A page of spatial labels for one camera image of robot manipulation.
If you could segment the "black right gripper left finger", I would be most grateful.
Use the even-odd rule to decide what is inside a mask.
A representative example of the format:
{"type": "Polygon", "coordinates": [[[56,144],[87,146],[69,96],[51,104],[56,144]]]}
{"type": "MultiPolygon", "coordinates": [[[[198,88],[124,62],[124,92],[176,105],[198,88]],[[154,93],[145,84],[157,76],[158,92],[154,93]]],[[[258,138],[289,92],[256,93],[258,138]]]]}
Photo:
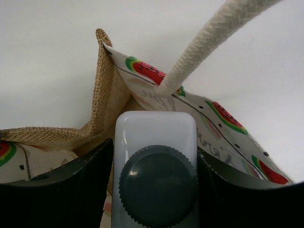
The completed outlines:
{"type": "Polygon", "coordinates": [[[31,180],[0,186],[2,228],[98,228],[113,161],[113,140],[31,180]]]}

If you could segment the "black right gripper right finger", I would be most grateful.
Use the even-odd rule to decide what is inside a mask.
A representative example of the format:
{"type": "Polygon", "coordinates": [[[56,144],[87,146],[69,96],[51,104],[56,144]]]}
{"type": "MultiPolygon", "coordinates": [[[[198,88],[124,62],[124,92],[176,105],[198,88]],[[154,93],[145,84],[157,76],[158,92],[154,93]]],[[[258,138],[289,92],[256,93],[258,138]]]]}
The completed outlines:
{"type": "Polygon", "coordinates": [[[198,154],[201,228],[302,228],[304,184],[279,186],[198,154]]]}

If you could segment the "white bottle grey cap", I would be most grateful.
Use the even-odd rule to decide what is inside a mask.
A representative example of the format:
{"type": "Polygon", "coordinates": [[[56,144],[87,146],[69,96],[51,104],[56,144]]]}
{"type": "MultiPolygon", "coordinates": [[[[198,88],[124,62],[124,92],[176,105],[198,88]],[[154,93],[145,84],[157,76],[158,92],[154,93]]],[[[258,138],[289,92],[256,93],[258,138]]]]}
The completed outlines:
{"type": "Polygon", "coordinates": [[[197,228],[197,135],[183,112],[128,111],[115,126],[113,228],[197,228]]]}

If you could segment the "burlap watermelon canvas bag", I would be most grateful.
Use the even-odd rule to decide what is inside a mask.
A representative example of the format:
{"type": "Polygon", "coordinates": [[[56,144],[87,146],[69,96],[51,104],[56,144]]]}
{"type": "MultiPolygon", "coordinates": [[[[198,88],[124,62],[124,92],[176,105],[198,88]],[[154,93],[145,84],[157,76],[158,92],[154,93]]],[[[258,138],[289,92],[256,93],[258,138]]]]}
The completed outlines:
{"type": "Polygon", "coordinates": [[[118,117],[128,111],[169,111],[187,113],[194,118],[197,156],[207,154],[239,172],[275,185],[294,185],[224,107],[189,93],[182,85],[220,44],[275,4],[274,0],[226,1],[190,42],[168,74],[117,52],[107,34],[98,29],[99,53],[89,122],[81,129],[24,127],[1,130],[0,184],[29,181],[112,139],[113,161],[108,184],[113,189],[114,136],[118,117]]]}

